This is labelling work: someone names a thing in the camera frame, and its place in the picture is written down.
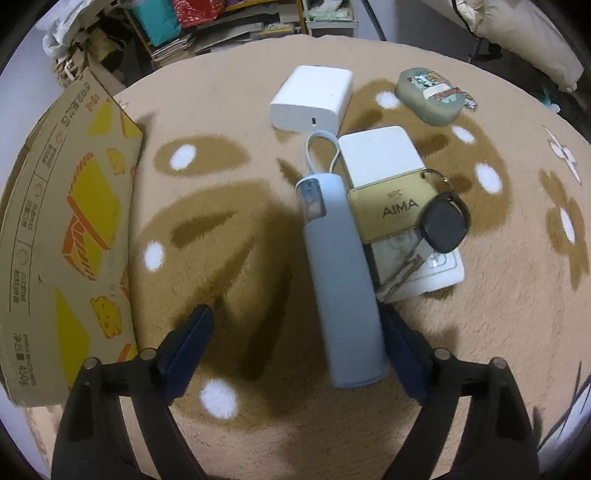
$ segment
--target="white power bank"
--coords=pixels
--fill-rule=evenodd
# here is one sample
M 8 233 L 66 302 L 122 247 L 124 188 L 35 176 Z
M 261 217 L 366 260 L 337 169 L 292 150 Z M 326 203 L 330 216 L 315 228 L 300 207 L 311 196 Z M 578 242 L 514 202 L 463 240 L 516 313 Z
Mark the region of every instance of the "white power bank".
M 401 127 L 385 127 L 339 138 L 345 170 L 353 187 L 361 187 L 408 171 L 425 168 L 413 142 Z M 396 272 L 404 257 L 420 242 L 418 229 L 407 230 L 371 244 L 374 272 L 380 284 Z M 465 272 L 458 249 L 433 254 L 396 290 L 388 303 L 455 285 Z

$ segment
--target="gold tag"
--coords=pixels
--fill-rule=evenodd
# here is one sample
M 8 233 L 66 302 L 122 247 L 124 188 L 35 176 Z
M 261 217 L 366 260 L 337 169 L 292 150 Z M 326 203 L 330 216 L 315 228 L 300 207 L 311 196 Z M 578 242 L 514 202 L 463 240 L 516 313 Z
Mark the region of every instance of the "gold tag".
M 437 190 L 415 170 L 349 191 L 348 199 L 364 244 L 418 226 Z

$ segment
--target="red item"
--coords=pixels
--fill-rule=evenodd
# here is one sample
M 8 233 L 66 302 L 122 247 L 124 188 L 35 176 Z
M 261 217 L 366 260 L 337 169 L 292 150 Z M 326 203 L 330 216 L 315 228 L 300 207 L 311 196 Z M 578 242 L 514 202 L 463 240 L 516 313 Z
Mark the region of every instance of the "red item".
M 174 13 L 183 28 L 214 20 L 226 6 L 225 0 L 172 0 Z

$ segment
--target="cardboard box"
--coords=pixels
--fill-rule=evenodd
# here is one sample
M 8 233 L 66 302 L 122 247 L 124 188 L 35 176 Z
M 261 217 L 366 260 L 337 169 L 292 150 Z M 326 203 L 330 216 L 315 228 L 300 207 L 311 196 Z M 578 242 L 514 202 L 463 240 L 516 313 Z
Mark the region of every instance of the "cardboard box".
M 86 358 L 137 352 L 127 261 L 141 141 L 87 69 L 19 153 L 0 203 L 0 365 L 18 406 L 64 403 Z

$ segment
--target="white charger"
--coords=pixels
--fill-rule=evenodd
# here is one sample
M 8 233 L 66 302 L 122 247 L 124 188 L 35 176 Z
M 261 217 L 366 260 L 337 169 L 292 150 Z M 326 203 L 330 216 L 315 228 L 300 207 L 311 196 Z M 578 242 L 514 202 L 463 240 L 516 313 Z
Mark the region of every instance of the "white charger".
M 271 122 L 280 130 L 336 135 L 352 93 L 350 70 L 300 65 L 271 101 Z

